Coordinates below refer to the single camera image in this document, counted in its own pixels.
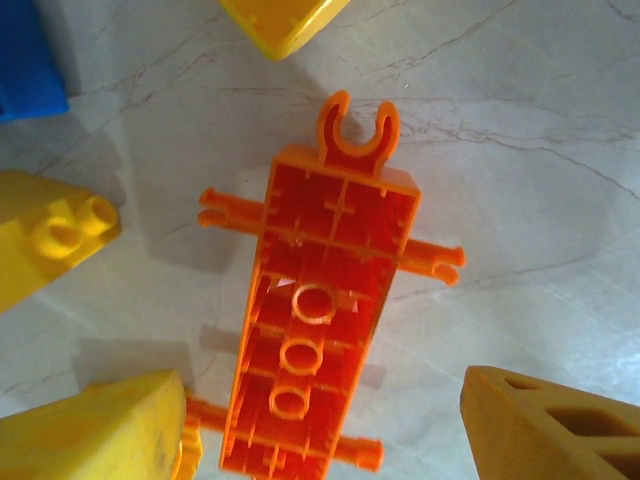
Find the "blue plastic block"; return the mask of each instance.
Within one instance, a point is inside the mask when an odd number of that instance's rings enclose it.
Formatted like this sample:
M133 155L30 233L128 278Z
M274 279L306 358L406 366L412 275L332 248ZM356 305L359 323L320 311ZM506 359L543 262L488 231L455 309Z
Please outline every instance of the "blue plastic block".
M0 123L68 110L32 0L0 0Z

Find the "orange toy piece underside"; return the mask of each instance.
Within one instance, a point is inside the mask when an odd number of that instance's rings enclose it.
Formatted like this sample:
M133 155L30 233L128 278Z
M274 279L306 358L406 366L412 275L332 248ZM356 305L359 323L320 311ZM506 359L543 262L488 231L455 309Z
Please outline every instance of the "orange toy piece underside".
M318 149L274 160L264 203L205 191L202 226L258 237L229 410L191 400L224 432L223 469L255 479L320 480L332 459L376 471L379 441L342 437L343 422L397 269L453 285L462 248L409 238L420 191L385 167L400 119L384 102L365 145L340 135L349 96L322 109Z

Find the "orange toy brick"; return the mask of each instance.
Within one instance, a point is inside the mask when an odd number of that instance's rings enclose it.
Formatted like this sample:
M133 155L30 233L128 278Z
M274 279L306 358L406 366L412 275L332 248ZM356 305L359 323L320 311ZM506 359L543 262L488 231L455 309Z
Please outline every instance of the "orange toy brick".
M397 269L458 280L462 248L409 238L420 191L385 167L400 119L384 102L365 145L340 135L349 96L320 113L319 147L274 160L264 203L205 191L202 226L258 237L229 410L199 404L224 432L223 469L255 479L320 480L332 459L376 471L379 441L340 435Z
M481 480L640 479L640 407L469 367L461 411Z

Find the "plastic toy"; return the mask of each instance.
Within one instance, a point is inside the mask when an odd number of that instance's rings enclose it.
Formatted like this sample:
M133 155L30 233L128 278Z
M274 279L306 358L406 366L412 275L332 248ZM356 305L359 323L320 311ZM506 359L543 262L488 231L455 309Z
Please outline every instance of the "plastic toy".
M322 30L349 0L220 0L272 60L281 60Z
M174 371L91 385L0 419L0 478L189 480L200 439L185 411Z
M340 436L396 269L452 285L462 248L409 239L420 191L384 167L399 137L381 105L366 145L343 140L349 103L338 92L318 120L319 148L290 146L274 160L264 204L205 191L202 226L258 236L220 466L256 479L325 477L332 459L376 471L375 440Z
M118 212L84 188L0 172L0 312L120 234Z
M62 77L31 0L3 0L0 123L67 112Z
M462 418L481 480L638 480L640 408L470 367Z

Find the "white marble surface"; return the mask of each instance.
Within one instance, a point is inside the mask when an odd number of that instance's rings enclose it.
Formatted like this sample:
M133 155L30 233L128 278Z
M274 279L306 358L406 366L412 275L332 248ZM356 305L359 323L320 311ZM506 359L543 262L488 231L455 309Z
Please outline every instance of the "white marble surface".
M469 259L452 290L396 277L347 425L385 442L377 478L477 478L469 364L640 403L637 0L353 0L281 63L213 0L39 4L72 113L0 127L0 166L109 197L124 234L0 318L1 415L164 367L226 402L254 244L201 230L198 195L260 198L342 88L356 139L396 103L414 236ZM199 479L232 478L219 443Z

